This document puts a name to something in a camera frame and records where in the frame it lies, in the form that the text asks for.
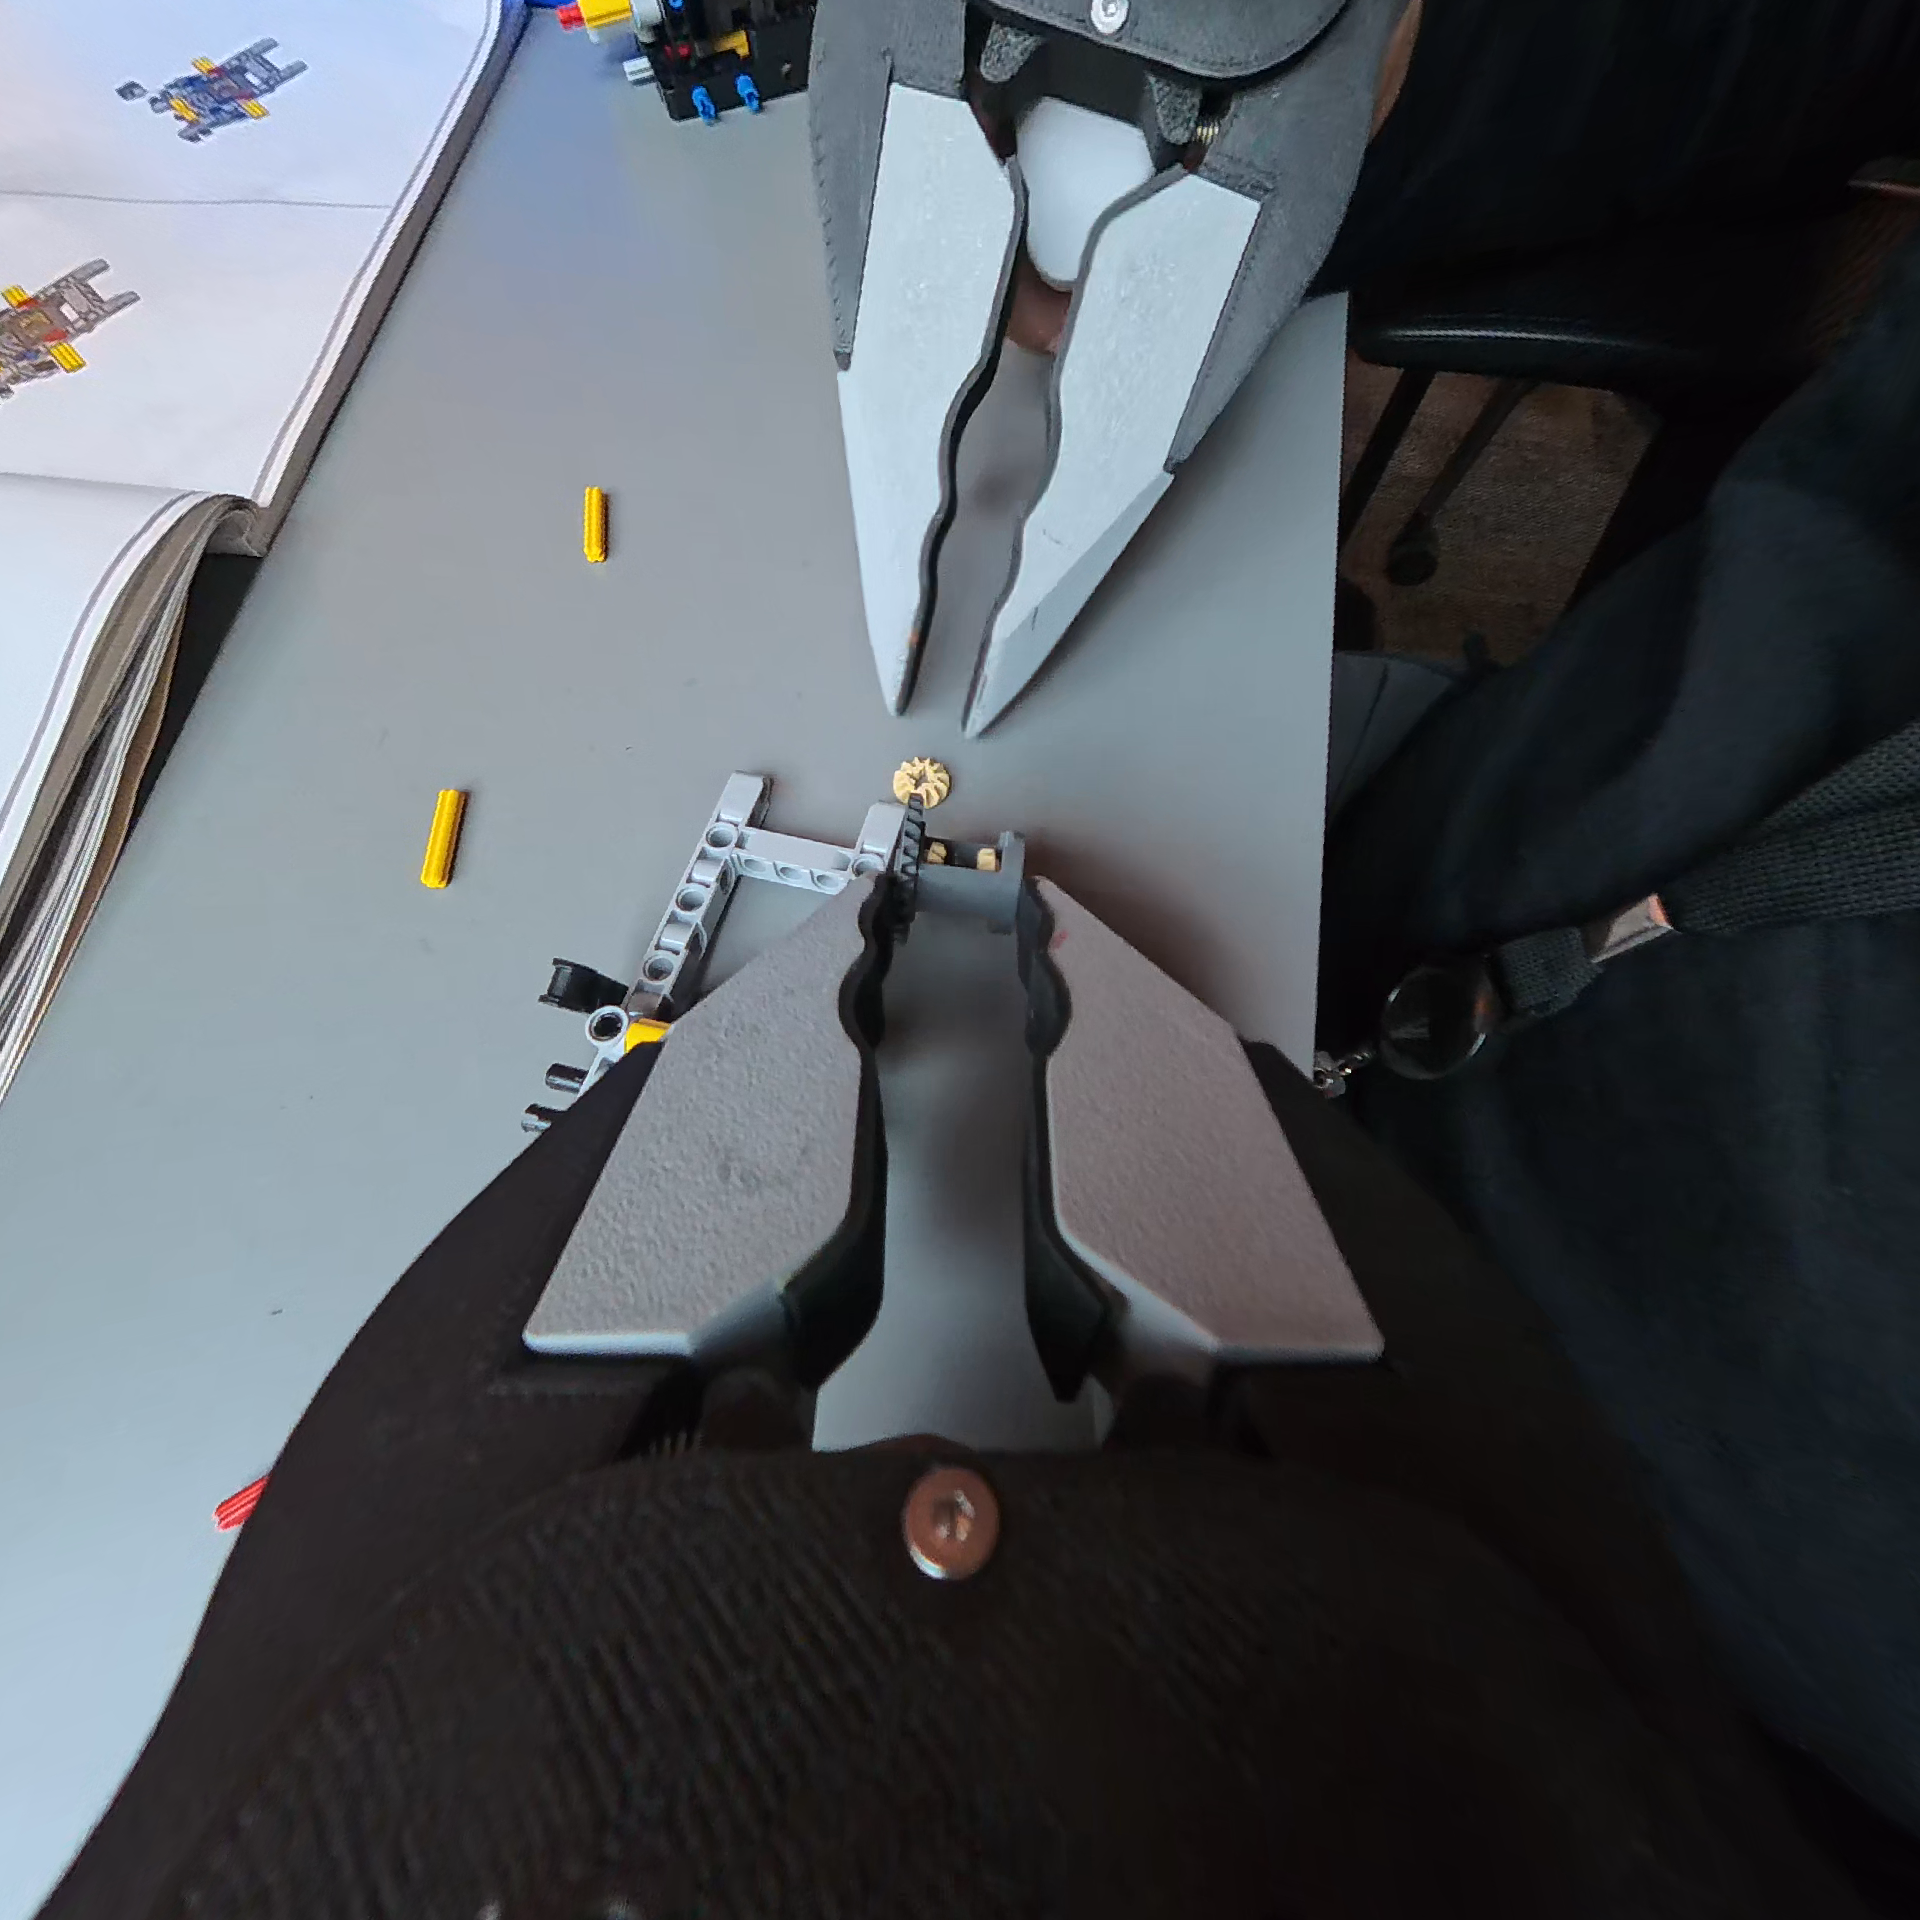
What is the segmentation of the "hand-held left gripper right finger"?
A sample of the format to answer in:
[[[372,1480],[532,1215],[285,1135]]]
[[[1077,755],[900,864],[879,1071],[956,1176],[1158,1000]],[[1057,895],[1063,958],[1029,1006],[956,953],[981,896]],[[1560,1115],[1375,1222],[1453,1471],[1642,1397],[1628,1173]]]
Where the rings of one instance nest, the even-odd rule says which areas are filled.
[[[1382,1335],[1234,1029],[1050,881],[1016,911],[1023,1303],[1055,1400]]]

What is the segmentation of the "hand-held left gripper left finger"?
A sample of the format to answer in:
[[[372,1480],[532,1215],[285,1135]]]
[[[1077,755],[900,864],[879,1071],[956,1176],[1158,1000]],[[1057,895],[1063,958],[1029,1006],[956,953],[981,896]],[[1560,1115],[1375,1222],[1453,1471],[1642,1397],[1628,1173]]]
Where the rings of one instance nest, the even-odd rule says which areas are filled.
[[[892,883],[855,881],[664,1043],[521,1339],[822,1385],[882,1297]]]

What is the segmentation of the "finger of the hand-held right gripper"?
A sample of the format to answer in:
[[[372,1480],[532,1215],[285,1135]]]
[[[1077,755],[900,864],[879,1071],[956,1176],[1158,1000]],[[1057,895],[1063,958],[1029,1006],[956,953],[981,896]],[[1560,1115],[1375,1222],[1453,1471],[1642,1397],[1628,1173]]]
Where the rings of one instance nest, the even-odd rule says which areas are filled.
[[[837,397],[871,655],[889,712],[902,713],[952,525],[956,446],[998,359],[1026,202],[966,102],[895,83],[882,102]]]
[[[1095,224],[1046,392],[1046,471],[975,662],[982,737],[1042,670],[1170,485],[1257,205],[1173,169]]]

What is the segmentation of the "grey beam frame assembly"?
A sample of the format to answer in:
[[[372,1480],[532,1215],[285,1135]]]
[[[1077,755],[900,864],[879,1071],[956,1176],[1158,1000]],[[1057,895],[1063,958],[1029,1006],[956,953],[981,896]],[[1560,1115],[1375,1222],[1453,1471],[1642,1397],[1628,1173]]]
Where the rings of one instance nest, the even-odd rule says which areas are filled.
[[[686,1015],[742,881],[780,883],[810,896],[838,896],[857,881],[879,881],[879,942],[893,950],[905,941],[924,838],[916,808],[873,806],[844,849],[768,827],[769,793],[768,776],[736,774],[724,784],[631,983],[567,958],[553,962],[541,1003],[582,1017],[591,1045],[588,1067],[546,1067],[544,1083],[553,1096],[575,1101],[629,1053],[657,1045],[668,1026]]]

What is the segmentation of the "grey toy differential gear assembly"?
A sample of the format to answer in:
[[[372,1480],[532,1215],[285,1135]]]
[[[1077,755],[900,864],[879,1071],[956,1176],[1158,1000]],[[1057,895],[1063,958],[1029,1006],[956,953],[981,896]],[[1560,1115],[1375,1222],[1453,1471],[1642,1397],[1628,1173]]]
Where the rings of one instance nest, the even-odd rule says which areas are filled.
[[[945,915],[1014,933],[1026,895],[1026,839],[1004,832],[991,845],[941,839],[925,825],[918,803],[879,803],[868,810],[857,851],[877,863],[879,901],[898,938],[916,917]]]

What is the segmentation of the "black round badge reel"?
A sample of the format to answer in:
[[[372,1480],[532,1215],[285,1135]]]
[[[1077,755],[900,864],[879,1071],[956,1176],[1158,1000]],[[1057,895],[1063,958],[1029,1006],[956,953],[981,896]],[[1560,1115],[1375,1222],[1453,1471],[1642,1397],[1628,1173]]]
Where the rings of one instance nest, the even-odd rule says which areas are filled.
[[[1382,1002],[1375,1057],[1396,1078],[1432,1083],[1476,1059],[1501,1024],[1504,1002],[1486,960],[1425,962]]]

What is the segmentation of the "multicoloured toy chassis assembly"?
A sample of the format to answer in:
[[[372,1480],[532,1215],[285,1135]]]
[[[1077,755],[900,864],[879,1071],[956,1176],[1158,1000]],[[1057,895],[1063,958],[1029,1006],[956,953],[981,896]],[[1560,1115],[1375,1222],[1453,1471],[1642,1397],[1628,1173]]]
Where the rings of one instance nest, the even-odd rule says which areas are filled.
[[[614,41],[631,86],[657,90],[670,120],[705,126],[760,112],[809,83],[814,2],[565,2],[565,33]]]

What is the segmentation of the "black office chair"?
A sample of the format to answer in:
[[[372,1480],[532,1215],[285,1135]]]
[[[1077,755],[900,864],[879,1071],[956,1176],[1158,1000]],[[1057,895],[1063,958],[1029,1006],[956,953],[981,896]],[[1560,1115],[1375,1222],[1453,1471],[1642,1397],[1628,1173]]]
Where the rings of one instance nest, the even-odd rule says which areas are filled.
[[[1334,647],[1521,657],[1569,608],[1657,437],[1550,321],[1351,317]]]

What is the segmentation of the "building instruction booklet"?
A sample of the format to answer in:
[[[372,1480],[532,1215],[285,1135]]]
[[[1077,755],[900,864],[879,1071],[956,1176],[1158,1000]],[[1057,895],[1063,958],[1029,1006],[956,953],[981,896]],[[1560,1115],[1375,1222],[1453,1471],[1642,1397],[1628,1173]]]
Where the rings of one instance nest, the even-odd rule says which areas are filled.
[[[1,1083],[128,838],[207,553],[262,557],[521,6],[1,6]]]

